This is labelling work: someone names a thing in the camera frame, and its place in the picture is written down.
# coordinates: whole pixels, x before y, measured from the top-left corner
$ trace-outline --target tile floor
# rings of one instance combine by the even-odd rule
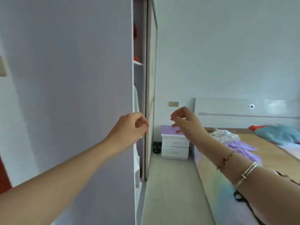
[[[152,154],[142,225],[215,225],[192,158]]]

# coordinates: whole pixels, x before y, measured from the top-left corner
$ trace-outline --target bracelet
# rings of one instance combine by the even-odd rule
[[[235,185],[235,188],[237,189],[240,184],[242,184],[243,181],[245,181],[247,179],[247,176],[256,168],[257,163],[254,162],[252,163],[247,170],[245,170],[244,173],[241,174],[242,178],[238,181],[238,183]]]
[[[217,170],[221,170],[225,165],[226,163],[228,162],[228,160],[230,159],[230,157],[235,153],[235,151],[233,151],[228,157],[227,159],[223,159],[223,164],[221,166],[218,166],[217,167]]]

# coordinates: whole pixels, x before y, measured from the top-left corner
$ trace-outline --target bed headboard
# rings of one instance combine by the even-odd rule
[[[248,128],[251,125],[300,127],[300,101],[196,98],[195,113],[205,127]]]

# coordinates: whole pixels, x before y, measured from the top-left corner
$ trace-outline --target blue pillow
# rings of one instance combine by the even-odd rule
[[[258,136],[279,145],[300,143],[300,132],[286,125],[268,125],[254,131]]]

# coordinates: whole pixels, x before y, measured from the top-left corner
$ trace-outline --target white nightstand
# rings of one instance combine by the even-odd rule
[[[162,125],[160,129],[163,138],[161,144],[161,157],[166,159],[186,160],[189,153],[190,142],[182,133],[176,133],[179,128]]]

